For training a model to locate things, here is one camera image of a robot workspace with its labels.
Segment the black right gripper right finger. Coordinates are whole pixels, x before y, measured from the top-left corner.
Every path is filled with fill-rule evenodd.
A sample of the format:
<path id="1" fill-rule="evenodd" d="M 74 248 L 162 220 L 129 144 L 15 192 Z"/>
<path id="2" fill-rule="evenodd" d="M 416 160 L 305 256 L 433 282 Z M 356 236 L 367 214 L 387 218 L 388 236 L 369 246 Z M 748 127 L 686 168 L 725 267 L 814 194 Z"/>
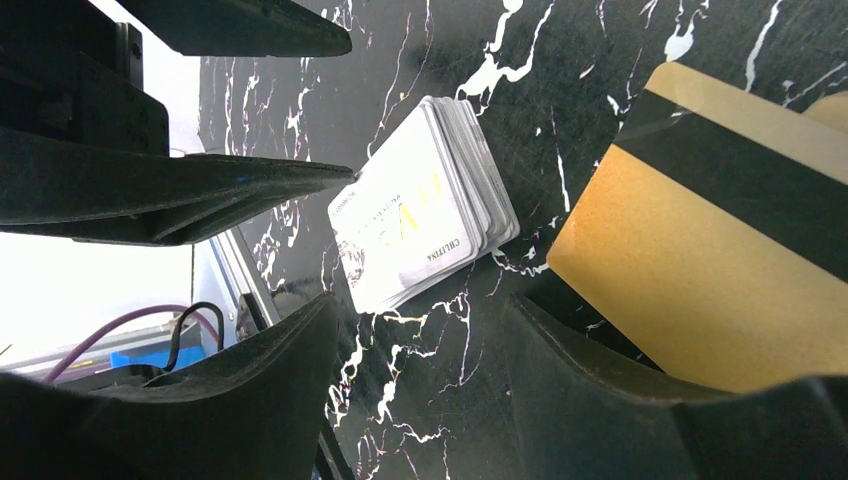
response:
<path id="1" fill-rule="evenodd" d="M 745 394 L 673 378 L 568 328 L 522 295 L 504 349 L 530 479 L 843 479 L 847 381 Z"/>

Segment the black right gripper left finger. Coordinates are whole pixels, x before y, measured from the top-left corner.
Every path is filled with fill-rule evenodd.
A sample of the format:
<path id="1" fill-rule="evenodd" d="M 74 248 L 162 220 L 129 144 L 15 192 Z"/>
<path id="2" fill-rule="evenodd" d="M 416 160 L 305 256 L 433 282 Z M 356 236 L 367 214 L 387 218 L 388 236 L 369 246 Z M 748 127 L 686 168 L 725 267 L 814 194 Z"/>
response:
<path id="1" fill-rule="evenodd" d="M 5 479 L 306 479 L 337 352 L 322 294 L 281 323 L 142 386 L 1 377 Z"/>

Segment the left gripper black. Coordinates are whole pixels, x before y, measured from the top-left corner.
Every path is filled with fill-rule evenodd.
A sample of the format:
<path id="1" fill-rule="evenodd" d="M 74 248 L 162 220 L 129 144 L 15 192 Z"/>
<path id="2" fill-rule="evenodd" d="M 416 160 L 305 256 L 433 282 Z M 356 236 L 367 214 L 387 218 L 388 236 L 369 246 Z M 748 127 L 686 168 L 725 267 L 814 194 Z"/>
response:
<path id="1" fill-rule="evenodd" d="M 294 1 L 120 5 L 185 56 L 352 51 L 344 28 Z M 110 244 L 193 244 L 287 200 L 354 181 L 350 168 L 316 162 L 161 156 L 169 152 L 168 113 L 144 91 L 143 58 L 141 32 L 88 1 L 2 2 L 2 231 Z"/>

